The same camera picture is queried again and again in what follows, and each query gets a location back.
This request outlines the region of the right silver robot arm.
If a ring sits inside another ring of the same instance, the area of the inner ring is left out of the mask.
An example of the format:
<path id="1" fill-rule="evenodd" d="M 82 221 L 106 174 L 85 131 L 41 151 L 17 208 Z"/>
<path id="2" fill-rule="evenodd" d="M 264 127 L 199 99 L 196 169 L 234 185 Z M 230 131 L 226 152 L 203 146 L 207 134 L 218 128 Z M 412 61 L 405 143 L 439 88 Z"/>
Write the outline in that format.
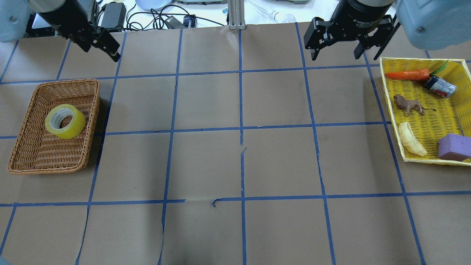
<path id="1" fill-rule="evenodd" d="M 330 20 L 314 17 L 303 37 L 316 60 L 320 50 L 358 41 L 355 59 L 378 47 L 378 59 L 400 27 L 421 50 L 442 50 L 470 40 L 469 0 L 340 0 Z"/>

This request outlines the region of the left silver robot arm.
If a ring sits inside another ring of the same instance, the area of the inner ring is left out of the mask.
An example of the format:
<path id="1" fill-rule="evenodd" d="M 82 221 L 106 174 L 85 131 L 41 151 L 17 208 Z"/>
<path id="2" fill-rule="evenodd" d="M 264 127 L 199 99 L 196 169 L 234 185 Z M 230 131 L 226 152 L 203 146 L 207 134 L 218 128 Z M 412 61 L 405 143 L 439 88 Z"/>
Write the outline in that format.
<path id="1" fill-rule="evenodd" d="M 77 44 L 84 52 L 95 47 L 114 62 L 120 59 L 120 44 L 104 27 L 94 25 L 77 0 L 2 0 L 0 5 L 1 42 L 22 38 L 33 13 L 45 20 L 61 37 Z"/>

